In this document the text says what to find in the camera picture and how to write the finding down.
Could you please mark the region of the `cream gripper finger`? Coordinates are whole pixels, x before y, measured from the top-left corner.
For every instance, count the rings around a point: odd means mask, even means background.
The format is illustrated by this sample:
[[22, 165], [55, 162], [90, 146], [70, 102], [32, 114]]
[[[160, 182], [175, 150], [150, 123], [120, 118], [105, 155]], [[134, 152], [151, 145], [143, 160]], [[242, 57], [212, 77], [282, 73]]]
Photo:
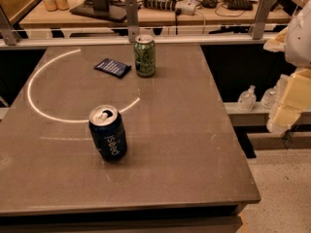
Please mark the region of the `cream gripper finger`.
[[311, 105], [311, 69], [297, 68], [290, 75], [281, 105], [300, 112]]
[[271, 133], [284, 133], [297, 122], [299, 117], [299, 111], [275, 107], [269, 113], [266, 127]]

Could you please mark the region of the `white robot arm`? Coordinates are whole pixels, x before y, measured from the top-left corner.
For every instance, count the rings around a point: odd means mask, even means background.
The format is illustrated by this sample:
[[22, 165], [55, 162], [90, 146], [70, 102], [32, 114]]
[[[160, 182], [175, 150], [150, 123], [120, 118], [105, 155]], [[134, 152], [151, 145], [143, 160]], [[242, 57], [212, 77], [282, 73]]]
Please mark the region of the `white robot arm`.
[[269, 132], [283, 133], [311, 105], [311, 9], [304, 7], [293, 16], [285, 37], [286, 61], [295, 71], [277, 84], [277, 97], [269, 113]]

